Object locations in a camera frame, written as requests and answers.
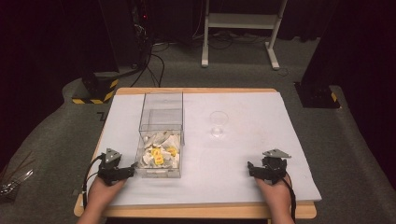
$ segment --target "silver metal bracket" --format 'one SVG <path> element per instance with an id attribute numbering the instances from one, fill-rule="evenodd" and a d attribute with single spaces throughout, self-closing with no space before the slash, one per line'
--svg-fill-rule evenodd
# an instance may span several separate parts
<path id="1" fill-rule="evenodd" d="M 262 155 L 272 158 L 291 158 L 291 156 L 277 148 L 263 152 Z"/>
<path id="2" fill-rule="evenodd" d="M 106 150 L 106 163 L 110 163 L 110 162 L 112 162 L 112 161 L 114 161 L 116 159 L 119 159 L 119 158 L 121 158 L 121 154 L 118 151 L 113 150 L 111 148 L 107 148 L 107 150 Z"/>

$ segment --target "gray carpet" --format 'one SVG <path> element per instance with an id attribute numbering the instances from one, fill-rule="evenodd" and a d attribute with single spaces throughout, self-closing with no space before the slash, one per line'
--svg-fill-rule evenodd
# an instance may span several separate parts
<path id="1" fill-rule="evenodd" d="M 396 223 L 395 191 L 361 137 L 341 88 L 332 86 L 340 109 L 301 106 L 293 82 L 301 80 L 317 43 L 277 40 L 279 71 L 269 65 L 262 42 L 212 48 L 207 68 L 201 67 L 201 48 L 160 45 L 153 52 L 165 63 L 162 87 L 274 88 L 281 93 L 323 198 L 316 203 L 316 218 L 297 223 Z M 215 40 L 210 44 L 225 45 Z M 149 68 L 159 78 L 161 61 L 152 57 Z M 118 88 L 129 87 L 136 78 L 137 74 L 121 78 Z M 71 96 L 78 82 L 64 87 L 64 104 L 34 129 L 12 158 L 9 173 L 32 152 L 25 161 L 32 163 L 15 176 L 32 168 L 34 174 L 21 185 L 14 203 L 0 204 L 1 224 L 77 221 L 76 189 L 104 125 L 98 113 L 107 113 L 111 106 L 74 105 Z M 149 71 L 135 84 L 153 85 Z"/>

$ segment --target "black equipment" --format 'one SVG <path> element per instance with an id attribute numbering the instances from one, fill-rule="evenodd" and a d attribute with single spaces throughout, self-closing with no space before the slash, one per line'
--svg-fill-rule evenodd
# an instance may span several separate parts
<path id="1" fill-rule="evenodd" d="M 88 177 L 88 174 L 90 173 L 93 164 L 98 160 L 101 160 L 101 163 L 99 164 L 99 170 L 97 174 L 105 181 L 108 186 L 111 186 L 114 181 L 119 181 L 134 176 L 134 167 L 136 163 L 132 164 L 131 167 L 119 168 L 118 166 L 121 160 L 121 154 L 111 148 L 108 148 L 106 150 L 106 154 L 102 153 L 91 162 L 87 169 L 87 173 L 84 176 L 84 183 L 82 185 L 82 202 L 84 209 L 88 204 L 87 182 L 90 178 Z"/>
<path id="2" fill-rule="evenodd" d="M 282 158 L 291 158 L 291 156 L 279 149 L 273 149 L 262 153 L 265 157 L 262 159 L 262 167 L 255 167 L 250 161 L 247 162 L 248 173 L 250 176 L 262 179 L 269 185 L 276 184 L 279 180 L 283 181 L 289 189 L 291 197 L 291 218 L 295 222 L 296 196 L 291 185 L 285 180 L 288 174 L 286 160 Z"/>

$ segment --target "black cable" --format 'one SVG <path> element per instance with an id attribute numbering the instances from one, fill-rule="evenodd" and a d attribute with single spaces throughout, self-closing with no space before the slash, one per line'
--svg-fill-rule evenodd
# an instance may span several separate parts
<path id="1" fill-rule="evenodd" d="M 265 42 L 265 40 L 267 40 L 268 36 L 263 38 L 262 40 L 258 40 L 259 38 L 260 38 L 259 35 L 256 35 L 251 40 L 238 40 L 238 39 L 236 39 L 236 37 L 233 37 L 233 42 L 235 44 L 257 44 L 257 43 Z"/>
<path id="2" fill-rule="evenodd" d="M 133 71 L 126 72 L 126 73 L 122 73 L 122 74 L 116 75 L 116 76 L 114 76 L 114 77 L 99 77 L 98 79 L 103 80 L 103 81 L 106 81 L 106 80 L 113 80 L 113 79 L 119 79 L 119 78 L 122 78 L 122 77 L 128 77 L 128 76 L 134 75 L 134 74 L 138 73 L 139 71 L 141 71 L 141 68 L 140 68 L 140 67 L 139 67 L 139 68 L 136 68 L 136 69 L 133 70 Z"/>
<path id="3" fill-rule="evenodd" d="M 148 59 L 146 62 L 144 62 L 144 68 L 142 69 L 142 71 L 140 72 L 139 76 L 136 78 L 136 80 L 134 81 L 134 83 L 132 83 L 131 87 L 134 86 L 134 84 L 136 84 L 136 82 L 139 80 L 139 78 L 143 75 L 143 73 L 146 71 L 146 69 L 149 66 L 149 61 L 151 59 L 151 54 L 148 56 Z"/>
<path id="4" fill-rule="evenodd" d="M 215 47 L 214 45 L 207 44 L 212 49 L 227 49 L 233 44 L 233 38 L 230 35 L 215 36 L 215 39 L 219 42 L 229 42 L 229 44 L 222 48 L 218 48 L 218 47 Z"/>
<path id="5" fill-rule="evenodd" d="M 157 87 L 157 86 L 156 86 L 156 83 L 157 83 L 158 85 L 160 85 L 158 79 L 155 77 L 154 73 L 151 71 L 151 69 L 149 69 L 149 67 L 148 67 L 148 71 L 149 71 L 149 73 L 151 74 L 151 80 L 152 80 L 152 83 L 154 84 L 154 87 Z"/>
<path id="6" fill-rule="evenodd" d="M 88 179 L 91 177 L 88 177 L 88 175 L 90 174 L 90 170 L 91 167 L 93 166 L 93 164 L 98 161 L 98 160 L 102 160 L 105 158 L 106 154 L 101 154 L 100 156 L 96 157 L 90 164 L 90 166 L 87 169 L 87 172 L 84 175 L 84 182 L 82 183 L 82 204 L 84 206 L 84 209 L 87 207 L 88 204 L 88 197 L 87 197 L 87 183 L 88 183 Z"/>
<path id="7" fill-rule="evenodd" d="M 195 35 L 198 33 L 199 27 L 201 26 L 201 21 L 202 21 L 202 15 L 204 14 L 204 1 L 201 1 L 201 8 L 200 8 L 200 16 L 199 16 L 199 20 L 198 20 L 198 25 L 197 25 L 197 29 L 195 30 L 194 34 L 192 35 L 192 38 L 195 37 Z"/>
<path id="8" fill-rule="evenodd" d="M 98 174 L 97 172 L 94 173 L 94 174 L 91 174 L 91 175 L 88 177 L 87 181 L 88 181 L 89 179 L 91 179 L 91 177 L 93 177 L 94 175 L 97 175 L 97 174 Z"/>
<path id="9" fill-rule="evenodd" d="M 293 188 L 288 183 L 288 181 L 286 181 L 285 178 L 283 178 L 283 177 L 281 177 L 280 179 L 286 184 L 286 187 L 288 187 L 288 189 L 289 189 L 289 193 L 290 193 L 290 197 L 291 197 L 291 218 L 293 219 L 293 221 L 295 223 L 296 222 L 296 207 L 297 207 L 296 195 L 294 193 Z"/>
<path id="10" fill-rule="evenodd" d="M 150 54 L 150 55 L 158 58 L 159 60 L 161 60 L 161 63 L 163 64 L 163 70 L 161 71 L 160 81 L 158 81 L 158 87 L 161 87 L 161 83 L 163 81 L 163 71 L 165 70 L 165 63 L 163 62 L 163 59 L 160 56 L 158 56 L 156 54 Z"/>

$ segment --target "white paper sheet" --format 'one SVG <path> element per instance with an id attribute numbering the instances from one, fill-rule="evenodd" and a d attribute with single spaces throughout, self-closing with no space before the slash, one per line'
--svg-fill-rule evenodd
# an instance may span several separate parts
<path id="1" fill-rule="evenodd" d="M 143 99 L 143 94 L 116 95 L 110 108 L 97 155 L 108 147 L 117 150 L 120 168 L 134 163 Z M 292 156 L 287 170 L 297 201 L 321 200 L 280 93 L 184 93 L 184 109 L 181 178 L 136 175 L 113 205 L 261 202 L 247 162 L 261 166 L 262 153 L 274 148 Z M 210 133 L 214 111 L 229 117 L 220 138 Z"/>

